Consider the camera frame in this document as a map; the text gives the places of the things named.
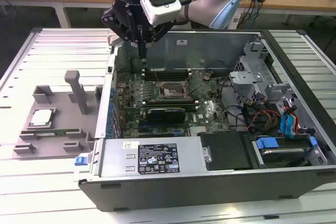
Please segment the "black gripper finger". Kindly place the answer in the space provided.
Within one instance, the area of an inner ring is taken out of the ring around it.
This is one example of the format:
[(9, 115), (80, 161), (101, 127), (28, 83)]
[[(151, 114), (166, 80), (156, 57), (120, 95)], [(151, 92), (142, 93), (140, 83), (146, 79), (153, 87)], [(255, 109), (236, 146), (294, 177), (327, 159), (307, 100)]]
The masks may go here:
[(159, 41), (172, 27), (173, 22), (167, 22), (157, 26), (152, 26), (146, 22), (143, 25), (143, 58), (146, 58), (147, 44)]
[(134, 43), (138, 47), (139, 58), (143, 58), (143, 40), (141, 31), (136, 24), (135, 12), (126, 8), (124, 16), (117, 12), (116, 8), (109, 8), (104, 12), (102, 22), (110, 28), (123, 41)]

